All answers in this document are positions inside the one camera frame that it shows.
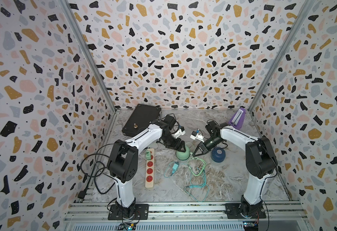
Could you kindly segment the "purple metronome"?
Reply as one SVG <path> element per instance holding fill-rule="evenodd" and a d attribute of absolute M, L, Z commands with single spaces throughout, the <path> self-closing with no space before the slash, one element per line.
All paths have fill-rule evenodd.
<path fill-rule="evenodd" d="M 240 130 L 245 120 L 246 110 L 244 108 L 238 109 L 238 111 L 229 120 L 228 125 Z"/>

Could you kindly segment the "black hard case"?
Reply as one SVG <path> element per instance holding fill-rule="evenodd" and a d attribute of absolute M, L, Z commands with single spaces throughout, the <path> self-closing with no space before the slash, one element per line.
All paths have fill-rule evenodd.
<path fill-rule="evenodd" d="M 161 108 L 138 104 L 122 129 L 125 136 L 134 137 L 148 128 L 152 121 L 159 118 Z"/>

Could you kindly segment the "aluminium front rail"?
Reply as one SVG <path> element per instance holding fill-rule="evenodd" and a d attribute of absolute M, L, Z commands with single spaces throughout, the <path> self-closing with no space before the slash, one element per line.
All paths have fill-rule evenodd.
<path fill-rule="evenodd" d="M 311 231 L 297 201 L 268 201 L 251 218 L 237 214 L 237 202 L 156 202 L 137 205 L 122 219 L 106 203 L 74 203 L 64 219 L 66 231 Z"/>

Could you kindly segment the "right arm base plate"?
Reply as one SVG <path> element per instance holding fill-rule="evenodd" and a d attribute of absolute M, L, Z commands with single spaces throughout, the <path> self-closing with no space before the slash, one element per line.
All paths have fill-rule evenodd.
<path fill-rule="evenodd" d="M 247 202 L 225 204 L 225 214 L 228 219 L 266 218 L 262 203 L 249 205 Z"/>

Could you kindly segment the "beige red power strip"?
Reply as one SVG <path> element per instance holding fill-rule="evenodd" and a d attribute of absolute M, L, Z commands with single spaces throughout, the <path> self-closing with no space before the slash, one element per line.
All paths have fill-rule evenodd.
<path fill-rule="evenodd" d="M 149 148 L 146 151 L 152 152 L 152 160 L 146 160 L 146 176 L 145 176 L 145 188 L 152 189 L 154 187 L 154 172 L 155 172 L 155 150 Z"/>

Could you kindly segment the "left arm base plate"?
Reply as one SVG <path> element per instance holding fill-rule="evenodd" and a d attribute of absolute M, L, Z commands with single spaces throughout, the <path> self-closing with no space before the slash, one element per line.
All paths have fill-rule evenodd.
<path fill-rule="evenodd" d="M 147 220 L 148 212 L 148 204 L 132 204 L 130 207 L 125 208 L 117 203 L 111 206 L 108 220 Z"/>

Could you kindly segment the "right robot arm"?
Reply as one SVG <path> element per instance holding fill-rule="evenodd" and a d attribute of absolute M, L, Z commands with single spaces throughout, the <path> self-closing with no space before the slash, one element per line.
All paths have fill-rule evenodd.
<path fill-rule="evenodd" d="M 270 140 L 248 135 L 227 123 L 218 124 L 210 120 L 206 124 L 206 130 L 210 138 L 204 139 L 199 131 L 191 133 L 191 139 L 199 140 L 193 152 L 194 157 L 202 156 L 224 142 L 229 141 L 245 151 L 245 165 L 249 172 L 247 188 L 241 197 L 237 214 L 245 218 L 251 218 L 262 210 L 262 193 L 266 187 L 266 181 L 273 178 L 277 169 L 277 160 Z"/>

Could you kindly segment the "green USB charger plug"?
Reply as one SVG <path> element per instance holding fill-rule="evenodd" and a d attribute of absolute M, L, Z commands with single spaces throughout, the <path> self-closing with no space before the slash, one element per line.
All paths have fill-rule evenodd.
<path fill-rule="evenodd" d="M 152 152 L 146 151 L 145 157 L 146 157 L 146 160 L 148 160 L 148 161 L 152 160 Z"/>

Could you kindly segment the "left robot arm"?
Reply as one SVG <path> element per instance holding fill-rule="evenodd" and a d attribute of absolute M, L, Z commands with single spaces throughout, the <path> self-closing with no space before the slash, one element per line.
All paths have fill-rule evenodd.
<path fill-rule="evenodd" d="M 185 128 L 174 116 L 167 115 L 163 119 L 154 120 L 136 136 L 126 141 L 117 140 L 113 144 L 107 169 L 116 181 L 118 209 L 128 213 L 135 210 L 136 197 L 132 179 L 138 170 L 139 154 L 155 141 L 161 142 L 167 149 L 185 152 L 185 142 L 180 138 L 184 134 Z"/>

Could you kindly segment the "teal USB charger plug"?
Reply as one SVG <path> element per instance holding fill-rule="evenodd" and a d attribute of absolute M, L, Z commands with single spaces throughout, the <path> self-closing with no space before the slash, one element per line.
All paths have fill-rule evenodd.
<path fill-rule="evenodd" d="M 174 164 L 172 166 L 172 171 L 171 171 L 172 175 L 177 171 L 178 167 L 179 167 L 179 163 L 178 162 L 174 162 Z"/>

